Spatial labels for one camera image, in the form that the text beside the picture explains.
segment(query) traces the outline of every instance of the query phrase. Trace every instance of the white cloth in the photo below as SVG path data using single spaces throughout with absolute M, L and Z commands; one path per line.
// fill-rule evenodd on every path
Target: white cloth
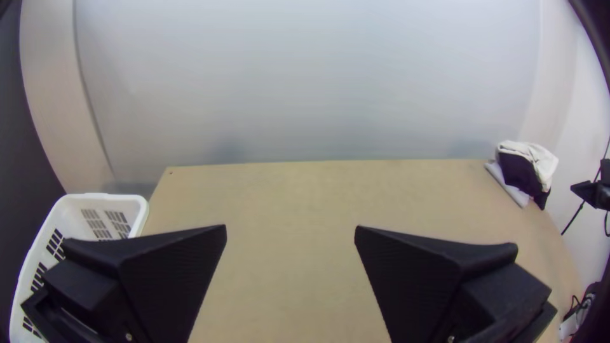
M 510 195 L 511 198 L 519 205 L 519 207 L 523 208 L 529 202 L 529 195 L 522 192 L 519 188 L 507 185 L 504 182 L 504 175 L 502 174 L 502 168 L 498 162 L 493 161 L 491 163 L 485 164 L 485 169 L 498 181 L 498 183 L 504 188 L 504 190 Z
M 534 143 L 513 142 L 505 140 L 498 144 L 497 153 L 519 155 L 530 161 L 538 176 L 538 181 L 542 185 L 542 191 L 548 192 L 551 189 L 553 173 L 557 169 L 559 159 L 552 152 L 546 150 L 542 145 Z

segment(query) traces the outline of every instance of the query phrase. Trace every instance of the wooden board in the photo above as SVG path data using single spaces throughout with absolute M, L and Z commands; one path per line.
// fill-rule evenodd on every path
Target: wooden board
M 580 283 L 548 214 L 519 208 L 479 160 L 168 168 L 143 234 L 226 224 L 190 342 L 389 342 L 354 246 L 356 225 L 465 243 L 515 242 L 559 317 Z

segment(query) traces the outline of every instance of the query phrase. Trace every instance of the white plastic basket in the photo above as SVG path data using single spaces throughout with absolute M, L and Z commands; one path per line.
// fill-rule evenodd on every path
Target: white plastic basket
M 41 275 L 64 259 L 65 238 L 109 241 L 140 236 L 148 217 L 141 196 L 103 193 L 68 194 L 59 199 L 40 228 L 19 273 L 11 310 L 12 343 L 43 342 L 21 303 L 43 285 Z

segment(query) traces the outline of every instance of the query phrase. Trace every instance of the black cloth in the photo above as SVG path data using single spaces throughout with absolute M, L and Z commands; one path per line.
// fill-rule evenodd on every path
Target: black cloth
M 498 154 L 498 164 L 504 175 L 504 182 L 519 188 L 524 193 L 532 196 L 534 202 L 541 210 L 545 209 L 546 200 L 551 193 L 542 191 L 542 184 L 538 180 L 538 174 L 534 166 L 525 157 L 520 155 L 507 154 L 500 152 Z

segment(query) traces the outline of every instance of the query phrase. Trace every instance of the white wall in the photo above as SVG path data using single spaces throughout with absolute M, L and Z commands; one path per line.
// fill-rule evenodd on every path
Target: white wall
M 610 136 L 610 95 L 601 66 L 584 28 L 576 24 L 574 30 L 578 44 L 573 92 L 554 151 L 559 157 L 559 168 L 553 176 L 547 203 L 547 211 L 559 230 L 566 226 L 581 202 L 569 186 L 593 180 Z M 610 238 L 604 235 L 604 214 L 585 205 L 564 236 L 583 287 L 601 279 L 610 253 Z
M 120 182 L 168 165 L 486 158 L 516 139 L 531 0 L 76 3 L 85 83 Z
M 66 192 L 114 188 L 76 54 L 72 0 L 24 0 L 19 50 L 38 137 Z

